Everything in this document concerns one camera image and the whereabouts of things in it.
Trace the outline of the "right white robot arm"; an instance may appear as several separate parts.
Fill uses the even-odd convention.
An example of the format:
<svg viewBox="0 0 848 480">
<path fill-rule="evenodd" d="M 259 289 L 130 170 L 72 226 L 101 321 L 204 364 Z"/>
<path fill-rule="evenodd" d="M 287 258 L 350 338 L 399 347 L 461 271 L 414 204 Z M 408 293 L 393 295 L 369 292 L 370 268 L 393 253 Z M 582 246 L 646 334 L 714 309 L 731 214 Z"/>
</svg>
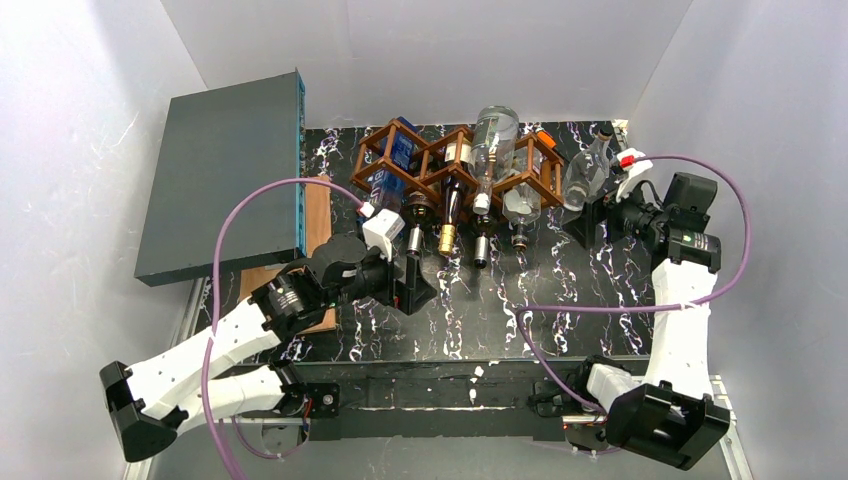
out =
<svg viewBox="0 0 848 480">
<path fill-rule="evenodd" d="M 707 368 L 708 305 L 721 268 L 720 240 L 707 233 L 715 181 L 676 173 L 665 197 L 649 201 L 643 181 L 627 179 L 594 209 L 607 239 L 642 241 L 651 254 L 655 300 L 653 349 L 642 379 L 595 355 L 569 386 L 604 412 L 605 442 L 675 467 L 691 469 L 727 432 L 729 411 L 713 399 Z"/>
</svg>

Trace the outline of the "dark bottle gold cap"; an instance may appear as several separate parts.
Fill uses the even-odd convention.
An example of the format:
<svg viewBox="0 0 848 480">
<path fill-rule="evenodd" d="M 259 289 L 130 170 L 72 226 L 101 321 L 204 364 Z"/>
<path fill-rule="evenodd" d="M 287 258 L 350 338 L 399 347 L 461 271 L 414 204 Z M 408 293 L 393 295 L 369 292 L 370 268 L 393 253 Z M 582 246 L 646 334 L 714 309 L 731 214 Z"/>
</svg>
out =
<svg viewBox="0 0 848 480">
<path fill-rule="evenodd" d="M 445 148 L 445 164 L 455 165 L 456 158 L 459 158 L 461 169 L 468 173 L 470 151 L 471 143 L 468 140 L 464 140 L 460 147 L 457 147 L 457 142 L 449 143 Z M 453 173 L 442 180 L 441 191 L 443 212 L 438 251 L 448 256 L 453 251 L 457 224 L 468 187 Z"/>
</svg>

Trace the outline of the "dark grey box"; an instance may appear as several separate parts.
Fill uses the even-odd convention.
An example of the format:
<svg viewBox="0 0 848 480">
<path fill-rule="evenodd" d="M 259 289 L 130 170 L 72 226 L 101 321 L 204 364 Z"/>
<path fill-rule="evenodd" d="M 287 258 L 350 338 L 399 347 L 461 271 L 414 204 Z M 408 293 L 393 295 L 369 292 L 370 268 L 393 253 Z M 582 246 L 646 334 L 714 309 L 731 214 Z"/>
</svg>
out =
<svg viewBox="0 0 848 480">
<path fill-rule="evenodd" d="M 135 278 L 155 287 L 210 276 L 227 216 L 258 188 L 300 176 L 305 134 L 297 71 L 172 98 Z"/>
</svg>

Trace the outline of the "dark bottle grey cap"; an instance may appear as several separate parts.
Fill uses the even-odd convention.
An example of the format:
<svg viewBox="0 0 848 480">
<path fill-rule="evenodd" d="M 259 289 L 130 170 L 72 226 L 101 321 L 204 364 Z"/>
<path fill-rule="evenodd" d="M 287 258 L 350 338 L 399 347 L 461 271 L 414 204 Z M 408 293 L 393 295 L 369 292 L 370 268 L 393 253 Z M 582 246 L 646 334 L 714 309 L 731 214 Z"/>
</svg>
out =
<svg viewBox="0 0 848 480">
<path fill-rule="evenodd" d="M 495 235 L 497 220 L 491 213 L 475 214 L 472 228 L 475 234 L 473 264 L 476 269 L 484 269 L 488 265 L 490 241 Z"/>
</svg>

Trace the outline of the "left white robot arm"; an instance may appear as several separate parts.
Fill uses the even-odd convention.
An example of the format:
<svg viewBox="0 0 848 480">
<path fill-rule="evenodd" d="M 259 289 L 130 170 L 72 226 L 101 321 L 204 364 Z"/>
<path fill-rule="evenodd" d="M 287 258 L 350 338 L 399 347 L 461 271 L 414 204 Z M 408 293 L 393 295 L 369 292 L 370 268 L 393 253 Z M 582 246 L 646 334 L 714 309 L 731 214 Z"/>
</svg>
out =
<svg viewBox="0 0 848 480">
<path fill-rule="evenodd" d="M 378 246 L 351 234 L 333 235 L 312 256 L 287 264 L 217 325 L 148 360 L 102 367 L 105 404 L 125 460 L 157 455 L 208 417 L 278 410 L 292 399 L 318 406 L 318 393 L 280 363 L 240 375 L 226 372 L 289 344 L 337 306 L 371 298 L 405 315 L 418 312 L 437 290 L 423 276 L 418 255 L 405 261 L 399 267 Z"/>
</svg>

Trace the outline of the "clear square bottle dark cap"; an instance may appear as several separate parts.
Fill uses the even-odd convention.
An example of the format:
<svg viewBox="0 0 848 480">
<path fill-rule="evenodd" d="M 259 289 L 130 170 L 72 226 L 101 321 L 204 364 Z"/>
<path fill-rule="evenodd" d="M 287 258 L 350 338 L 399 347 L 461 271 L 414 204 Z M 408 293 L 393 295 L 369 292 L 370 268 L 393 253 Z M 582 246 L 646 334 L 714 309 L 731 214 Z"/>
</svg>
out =
<svg viewBox="0 0 848 480">
<path fill-rule="evenodd" d="M 529 151 L 528 147 L 523 147 L 514 152 L 512 164 L 502 180 L 526 172 Z M 541 195 L 529 183 L 522 182 L 507 189 L 502 199 L 502 214 L 513 230 L 512 247 L 516 252 L 524 252 L 529 244 L 528 233 L 541 215 Z"/>
</svg>

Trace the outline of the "brown wooden board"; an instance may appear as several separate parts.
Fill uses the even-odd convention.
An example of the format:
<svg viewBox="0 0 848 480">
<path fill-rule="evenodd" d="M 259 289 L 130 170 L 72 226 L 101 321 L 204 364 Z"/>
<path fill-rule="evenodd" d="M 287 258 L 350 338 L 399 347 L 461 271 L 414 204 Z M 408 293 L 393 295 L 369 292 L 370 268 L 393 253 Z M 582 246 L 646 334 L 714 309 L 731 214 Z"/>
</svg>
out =
<svg viewBox="0 0 848 480">
<path fill-rule="evenodd" d="M 307 184 L 305 194 L 305 240 L 306 253 L 311 256 L 314 250 L 324 244 L 331 236 L 331 192 L 328 188 Z M 239 301 L 244 300 L 256 288 L 270 281 L 281 269 L 278 265 L 268 265 L 241 272 Z M 302 331 L 312 334 L 335 330 L 337 327 L 336 309 L 323 314 L 321 322 Z"/>
</svg>

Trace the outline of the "clear bottle white neck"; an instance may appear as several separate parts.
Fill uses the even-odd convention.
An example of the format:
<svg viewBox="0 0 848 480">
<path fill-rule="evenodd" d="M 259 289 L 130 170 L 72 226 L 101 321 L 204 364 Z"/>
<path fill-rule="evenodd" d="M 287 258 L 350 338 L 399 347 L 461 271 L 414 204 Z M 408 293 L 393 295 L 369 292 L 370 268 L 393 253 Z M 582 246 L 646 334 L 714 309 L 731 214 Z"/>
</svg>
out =
<svg viewBox="0 0 848 480">
<path fill-rule="evenodd" d="M 472 211 L 476 215 L 489 212 L 493 188 L 513 158 L 519 117 L 506 106 L 493 105 L 480 111 L 472 142 L 473 176 L 478 183 Z"/>
</svg>

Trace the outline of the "brown wooden wine rack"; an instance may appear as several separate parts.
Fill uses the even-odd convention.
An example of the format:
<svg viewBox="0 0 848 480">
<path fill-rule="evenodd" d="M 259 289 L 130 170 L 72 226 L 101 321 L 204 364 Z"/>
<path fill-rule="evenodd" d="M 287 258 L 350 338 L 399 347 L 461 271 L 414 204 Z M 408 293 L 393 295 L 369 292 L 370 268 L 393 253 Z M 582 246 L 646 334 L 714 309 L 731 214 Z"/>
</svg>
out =
<svg viewBox="0 0 848 480">
<path fill-rule="evenodd" d="M 420 161 L 420 171 L 413 176 L 394 165 L 390 159 L 392 142 L 398 132 L 409 136 L 417 146 L 414 160 Z M 394 118 L 386 125 L 376 129 L 371 135 L 359 141 L 359 151 L 350 182 L 359 189 L 370 192 L 372 186 L 368 178 L 375 172 L 386 169 L 399 176 L 405 183 L 406 191 L 418 191 L 434 202 L 441 201 L 436 185 L 446 176 L 456 175 L 471 189 L 477 188 L 473 175 L 460 167 L 458 159 L 455 165 L 445 164 L 445 148 L 449 143 L 457 142 L 460 147 L 464 140 L 470 141 L 473 132 L 460 125 L 440 139 L 427 142 L 418 133 Z M 541 195 L 541 207 L 560 207 L 564 204 L 561 175 L 564 164 L 546 160 L 542 155 L 542 146 L 538 144 L 535 132 L 530 132 L 516 141 L 517 149 L 528 147 L 528 166 L 525 173 L 495 183 L 492 194 L 492 206 L 499 209 L 503 203 L 503 193 L 516 184 L 527 182 Z"/>
</svg>

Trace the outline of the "clear bottle black cap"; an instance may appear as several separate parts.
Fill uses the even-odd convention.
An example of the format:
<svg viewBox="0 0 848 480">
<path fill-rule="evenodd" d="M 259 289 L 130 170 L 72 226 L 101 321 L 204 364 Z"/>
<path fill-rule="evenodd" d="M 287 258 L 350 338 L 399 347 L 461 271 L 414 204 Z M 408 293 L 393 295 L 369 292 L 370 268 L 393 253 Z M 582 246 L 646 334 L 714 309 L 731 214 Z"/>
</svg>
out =
<svg viewBox="0 0 848 480">
<path fill-rule="evenodd" d="M 563 200 L 567 210 L 580 212 L 606 182 L 611 163 L 607 149 L 613 135 L 610 125 L 600 126 L 594 141 L 569 161 L 563 176 Z"/>
</svg>

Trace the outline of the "dark bottle silver cap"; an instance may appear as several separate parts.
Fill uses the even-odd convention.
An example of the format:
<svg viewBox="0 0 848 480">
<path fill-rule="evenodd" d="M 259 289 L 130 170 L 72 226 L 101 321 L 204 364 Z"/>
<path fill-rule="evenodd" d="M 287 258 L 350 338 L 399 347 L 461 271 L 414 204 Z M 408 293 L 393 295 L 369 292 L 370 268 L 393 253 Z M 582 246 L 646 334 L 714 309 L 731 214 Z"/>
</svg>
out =
<svg viewBox="0 0 848 480">
<path fill-rule="evenodd" d="M 435 204 L 423 193 L 413 192 L 407 198 L 405 214 L 410 225 L 407 253 L 420 256 L 425 230 L 434 219 Z"/>
</svg>

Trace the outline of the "blue square glass bottle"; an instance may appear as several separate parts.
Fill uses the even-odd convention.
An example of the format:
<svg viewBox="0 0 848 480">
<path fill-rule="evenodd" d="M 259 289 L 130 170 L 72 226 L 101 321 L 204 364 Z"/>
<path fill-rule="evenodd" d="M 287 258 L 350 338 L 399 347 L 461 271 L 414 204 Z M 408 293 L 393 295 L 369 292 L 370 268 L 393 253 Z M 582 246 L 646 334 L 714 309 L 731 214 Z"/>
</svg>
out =
<svg viewBox="0 0 848 480">
<path fill-rule="evenodd" d="M 406 173 L 413 176 L 420 171 L 420 161 L 413 159 L 417 146 L 413 140 L 398 132 L 392 142 L 390 159 L 391 162 L 402 168 Z M 368 195 L 368 202 L 375 207 L 392 210 L 401 213 L 404 204 L 404 181 L 389 170 L 382 169 L 372 174 L 368 181 L 372 186 Z"/>
</svg>

